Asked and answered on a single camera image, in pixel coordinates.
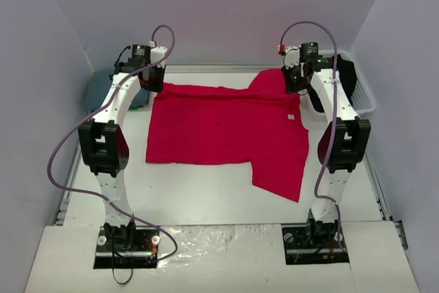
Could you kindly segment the red t shirt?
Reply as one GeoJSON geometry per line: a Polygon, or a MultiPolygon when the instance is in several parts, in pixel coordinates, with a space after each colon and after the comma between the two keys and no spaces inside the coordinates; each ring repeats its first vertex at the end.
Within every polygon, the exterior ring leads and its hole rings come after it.
{"type": "Polygon", "coordinates": [[[280,69],[245,89],[166,83],[154,98],[148,163],[249,163],[255,187],[298,202],[308,154],[300,96],[286,93],[280,69]]]}

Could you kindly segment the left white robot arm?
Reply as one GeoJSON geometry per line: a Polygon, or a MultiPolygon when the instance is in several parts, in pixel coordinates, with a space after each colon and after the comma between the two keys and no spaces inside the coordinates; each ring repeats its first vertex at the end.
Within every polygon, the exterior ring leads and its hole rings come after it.
{"type": "Polygon", "coordinates": [[[122,250],[133,249],[138,233],[128,203],[124,170],[130,151],[122,132],[123,121],[133,99],[141,89],[159,93],[163,90],[167,48],[155,41],[135,44],[126,62],[116,60],[110,89],[102,102],[105,108],[78,128],[84,164],[94,174],[104,201],[104,232],[122,250]]]}

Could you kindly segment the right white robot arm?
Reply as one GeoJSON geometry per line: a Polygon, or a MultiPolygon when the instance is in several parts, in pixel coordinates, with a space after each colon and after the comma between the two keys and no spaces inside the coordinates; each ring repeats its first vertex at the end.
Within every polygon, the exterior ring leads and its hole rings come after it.
{"type": "Polygon", "coordinates": [[[347,180],[363,160],[371,124],[354,110],[343,89],[337,58],[318,52],[317,43],[279,45],[281,71],[288,93],[315,91],[328,122],[318,144],[321,170],[314,187],[316,203],[309,211],[305,241],[319,247],[329,235],[341,232],[340,201],[347,180]]]}

